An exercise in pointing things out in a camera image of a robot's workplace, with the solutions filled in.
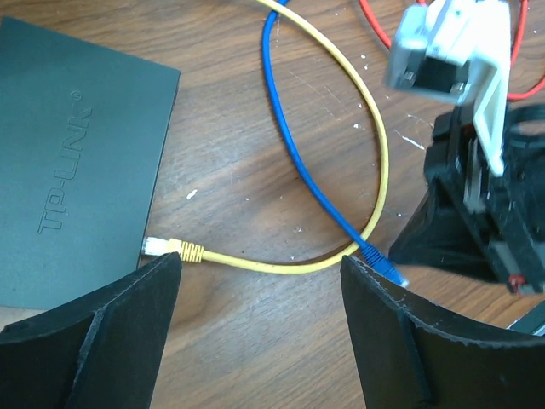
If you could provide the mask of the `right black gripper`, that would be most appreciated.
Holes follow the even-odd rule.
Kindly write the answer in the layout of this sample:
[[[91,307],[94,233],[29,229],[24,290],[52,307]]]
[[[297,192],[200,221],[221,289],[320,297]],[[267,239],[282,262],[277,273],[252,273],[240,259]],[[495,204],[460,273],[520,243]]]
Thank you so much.
[[[391,245],[391,261],[437,268],[513,292],[544,291],[544,136],[522,123],[541,121],[542,104],[506,113],[502,159],[493,176],[475,128],[457,108],[437,118],[424,175],[428,189]]]

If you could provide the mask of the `black network switch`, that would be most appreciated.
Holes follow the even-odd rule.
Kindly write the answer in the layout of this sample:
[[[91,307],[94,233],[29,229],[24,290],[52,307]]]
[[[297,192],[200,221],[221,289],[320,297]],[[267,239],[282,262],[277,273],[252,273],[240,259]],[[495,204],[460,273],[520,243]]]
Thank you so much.
[[[133,272],[180,72],[1,21],[1,303],[50,309]]]

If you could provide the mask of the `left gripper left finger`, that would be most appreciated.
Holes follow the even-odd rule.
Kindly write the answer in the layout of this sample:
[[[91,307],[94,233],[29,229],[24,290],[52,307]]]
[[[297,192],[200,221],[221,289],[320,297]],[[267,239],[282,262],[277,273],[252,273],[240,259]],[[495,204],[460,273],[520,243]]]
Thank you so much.
[[[181,281],[175,253],[1,331],[3,408],[148,408]]]

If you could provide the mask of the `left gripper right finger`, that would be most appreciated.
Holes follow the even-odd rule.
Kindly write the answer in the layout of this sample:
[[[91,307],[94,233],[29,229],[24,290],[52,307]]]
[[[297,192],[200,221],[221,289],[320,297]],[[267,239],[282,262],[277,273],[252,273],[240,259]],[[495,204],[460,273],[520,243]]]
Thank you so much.
[[[542,408],[544,305],[506,329],[341,262],[341,291],[369,408]]]

